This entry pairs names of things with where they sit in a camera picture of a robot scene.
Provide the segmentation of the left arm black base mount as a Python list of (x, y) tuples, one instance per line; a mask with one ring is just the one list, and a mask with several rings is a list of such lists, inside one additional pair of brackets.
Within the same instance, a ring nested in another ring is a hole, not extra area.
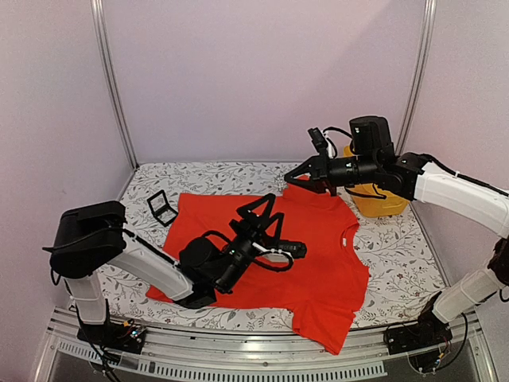
[(139, 355), (146, 341), (146, 327), (135, 324), (132, 319), (124, 323), (114, 323), (107, 319), (101, 325), (80, 322), (77, 338), (97, 349), (113, 349)]

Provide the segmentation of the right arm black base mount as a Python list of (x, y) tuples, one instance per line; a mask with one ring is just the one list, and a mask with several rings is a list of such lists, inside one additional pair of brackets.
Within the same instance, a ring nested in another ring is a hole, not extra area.
[(433, 315), (419, 317), (415, 322), (390, 324), (383, 333), (383, 342), (390, 355), (445, 344), (452, 339), (449, 324), (441, 322)]

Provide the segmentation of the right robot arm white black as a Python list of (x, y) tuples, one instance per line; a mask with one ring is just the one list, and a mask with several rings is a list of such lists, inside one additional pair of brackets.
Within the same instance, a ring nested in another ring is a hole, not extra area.
[(339, 187), (373, 184), (408, 201), (436, 205), (481, 224), (499, 241), (486, 265), (433, 296), (411, 330), (411, 340), (427, 347), (442, 326), (508, 285), (508, 193), (455, 172), (430, 154), (397, 155), (388, 122), (368, 115), (350, 120), (352, 156), (331, 158), (318, 128), (308, 133), (317, 155), (289, 171), (285, 181), (314, 193), (336, 195)]

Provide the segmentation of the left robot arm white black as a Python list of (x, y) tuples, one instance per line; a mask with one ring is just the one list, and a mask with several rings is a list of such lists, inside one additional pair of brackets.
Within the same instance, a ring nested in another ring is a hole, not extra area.
[(162, 291), (179, 306), (200, 309), (230, 294), (250, 265), (268, 271), (288, 271), (293, 256), (280, 246), (284, 215), (274, 213), (269, 193), (237, 208), (230, 222), (235, 236), (223, 248), (211, 241), (220, 232), (208, 231), (192, 240), (177, 259), (136, 233), (125, 218), (125, 207), (108, 201), (65, 212), (56, 239), (45, 251), (53, 272), (68, 285), (80, 320), (101, 345), (118, 339), (118, 328), (108, 320), (98, 269), (111, 264)]

